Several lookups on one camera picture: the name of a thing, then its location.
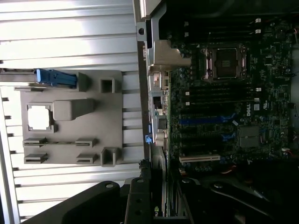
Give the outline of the grey parts rack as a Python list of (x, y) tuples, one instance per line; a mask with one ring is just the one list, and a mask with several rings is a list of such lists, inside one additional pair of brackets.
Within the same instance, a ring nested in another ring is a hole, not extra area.
[[(122, 73), (117, 70), (80, 70), (74, 89), (21, 90), (24, 141), (93, 140), (94, 147), (23, 145), (26, 164), (86, 164), (114, 167), (122, 163)], [(42, 105), (50, 111), (50, 127), (32, 130), (28, 108)]]

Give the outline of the white expansion slot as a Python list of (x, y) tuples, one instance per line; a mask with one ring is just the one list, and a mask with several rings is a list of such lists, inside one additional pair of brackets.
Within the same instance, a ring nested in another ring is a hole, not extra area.
[(181, 163), (219, 161), (220, 159), (221, 159), (221, 156), (218, 154), (192, 155), (192, 156), (180, 156), (179, 157), (179, 161)]

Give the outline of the blue card retention clip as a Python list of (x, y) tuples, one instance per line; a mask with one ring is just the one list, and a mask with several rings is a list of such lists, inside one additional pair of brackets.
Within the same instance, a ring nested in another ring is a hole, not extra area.
[(152, 124), (148, 125), (149, 131), (148, 134), (145, 135), (145, 142), (148, 144), (153, 143), (153, 128), (152, 128)]

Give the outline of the black expansion slot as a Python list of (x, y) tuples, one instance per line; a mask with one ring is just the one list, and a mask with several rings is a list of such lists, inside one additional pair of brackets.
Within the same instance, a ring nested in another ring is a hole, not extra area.
[(210, 142), (225, 142), (235, 139), (235, 134), (217, 134), (217, 135), (201, 135), (201, 136), (186, 136), (181, 138), (182, 143), (210, 143)]

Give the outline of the black RAM slot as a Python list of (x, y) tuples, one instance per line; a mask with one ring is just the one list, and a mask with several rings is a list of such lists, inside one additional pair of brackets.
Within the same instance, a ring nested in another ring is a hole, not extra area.
[(253, 93), (253, 92), (258, 92), (261, 89), (259, 88), (237, 88), (237, 89), (232, 89), (232, 88), (212, 88), (212, 89), (190, 89), (185, 92), (186, 96), (191, 96), (191, 95), (205, 95), (205, 94), (216, 94), (216, 95), (232, 95), (232, 94), (248, 94), (248, 93)]

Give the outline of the blue expansion slot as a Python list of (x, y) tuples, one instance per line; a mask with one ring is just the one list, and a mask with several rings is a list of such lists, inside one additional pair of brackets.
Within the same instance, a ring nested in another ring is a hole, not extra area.
[(205, 117), (205, 118), (189, 118), (189, 119), (180, 119), (180, 125), (201, 125), (201, 124), (220, 124), (227, 123), (236, 116), (233, 113), (230, 116), (216, 116), (216, 117)]

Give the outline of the green motherboard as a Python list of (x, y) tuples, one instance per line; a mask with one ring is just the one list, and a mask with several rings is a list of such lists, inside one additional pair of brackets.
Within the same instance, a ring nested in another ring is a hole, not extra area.
[[(270, 23), (185, 22), (169, 33), (172, 47), (180, 50), (191, 65), (170, 73), (168, 95), (168, 161), (170, 169), (183, 175), (216, 171), (231, 172), (239, 164), (287, 159), (289, 149), (290, 95), (293, 25), (287, 21)], [(209, 83), (204, 75), (201, 50), (216, 44), (241, 43), (247, 48), (247, 78)], [(258, 92), (232, 95), (191, 95), (190, 89), (259, 88)], [(236, 116), (227, 123), (180, 125), (180, 119)], [(239, 128), (259, 126), (258, 147), (239, 145)], [(182, 143), (186, 136), (235, 134), (225, 142)], [(181, 163), (180, 156), (218, 154), (219, 161)]]

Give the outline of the silver CPU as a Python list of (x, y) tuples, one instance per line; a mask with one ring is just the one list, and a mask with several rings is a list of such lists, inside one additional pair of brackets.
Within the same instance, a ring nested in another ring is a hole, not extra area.
[(49, 109), (42, 105), (28, 108), (28, 126), (32, 130), (47, 130), (50, 127)]

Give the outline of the green RAM stick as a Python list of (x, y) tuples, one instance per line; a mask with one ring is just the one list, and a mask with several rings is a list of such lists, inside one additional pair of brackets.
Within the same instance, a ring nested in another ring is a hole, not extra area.
[(24, 141), (23, 145), (27, 147), (33, 146), (45, 146), (45, 145), (75, 145), (75, 146), (84, 146), (84, 147), (94, 147), (98, 141), (93, 140), (77, 140), (77, 141)]

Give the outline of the open black PC case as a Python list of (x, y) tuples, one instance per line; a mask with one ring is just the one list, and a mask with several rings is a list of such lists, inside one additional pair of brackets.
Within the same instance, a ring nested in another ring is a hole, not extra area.
[(170, 169), (167, 160), (167, 214), (155, 216), (154, 208), (160, 188), (157, 171), (152, 167), (151, 154), (151, 206), (152, 224), (188, 224), (178, 214), (178, 183), (183, 178), (197, 180), (200, 184), (214, 181), (226, 182), (274, 204), (280, 212), (279, 224), (299, 224), (299, 0), (134, 0), (136, 34), (143, 47), (141, 66), (148, 96), (145, 49), (152, 48), (156, 40), (169, 40), (169, 33), (181, 29), (185, 22), (219, 23), (227, 26), (236, 23), (270, 23), (287, 21), (293, 25), (292, 73), (290, 95), (289, 149), (291, 156), (275, 161), (239, 164), (231, 172), (209, 171), (183, 175)]

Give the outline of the silver chipset heatsink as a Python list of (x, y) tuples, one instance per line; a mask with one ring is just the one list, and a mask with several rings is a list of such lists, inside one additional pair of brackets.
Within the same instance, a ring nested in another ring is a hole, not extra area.
[(238, 134), (240, 147), (249, 148), (259, 146), (259, 126), (242, 126), (239, 128)]

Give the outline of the CPU socket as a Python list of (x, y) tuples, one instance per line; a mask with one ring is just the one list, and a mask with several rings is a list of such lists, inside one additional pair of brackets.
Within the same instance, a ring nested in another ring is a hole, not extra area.
[(239, 81), (247, 78), (247, 48), (241, 43), (216, 44), (201, 50), (204, 75), (209, 83)]

